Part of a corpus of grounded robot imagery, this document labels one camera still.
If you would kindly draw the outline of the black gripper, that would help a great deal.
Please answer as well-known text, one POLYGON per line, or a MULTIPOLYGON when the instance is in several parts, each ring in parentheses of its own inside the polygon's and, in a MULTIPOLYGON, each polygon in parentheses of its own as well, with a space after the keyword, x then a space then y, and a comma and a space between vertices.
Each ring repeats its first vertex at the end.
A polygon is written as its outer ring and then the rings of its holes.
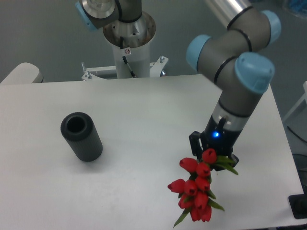
POLYGON ((216 171, 235 172, 234 167, 238 164, 239 159, 232 154, 233 146, 241 132, 241 130, 230 131, 219 127, 211 116, 202 133, 194 131, 189 135, 192 155, 200 161, 203 151, 212 148, 218 155, 212 168, 216 171))

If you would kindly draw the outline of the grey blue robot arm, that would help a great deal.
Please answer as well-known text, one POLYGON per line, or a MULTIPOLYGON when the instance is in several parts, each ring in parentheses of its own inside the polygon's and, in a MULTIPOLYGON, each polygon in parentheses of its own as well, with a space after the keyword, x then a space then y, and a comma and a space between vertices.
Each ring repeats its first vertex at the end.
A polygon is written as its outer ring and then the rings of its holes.
MULTIPOLYGON (((248 0, 208 0, 208 7, 226 27, 213 39, 199 35, 186 51, 188 64, 222 93, 203 132, 189 136, 192 154, 202 159, 208 149, 234 167, 238 158, 233 146, 275 74, 273 63, 259 54, 281 33, 281 22, 271 11, 258 11, 248 0)), ((91 30, 103 29, 115 48, 118 78, 149 77, 148 45, 156 31, 150 15, 139 0, 79 0, 78 13, 91 30)))

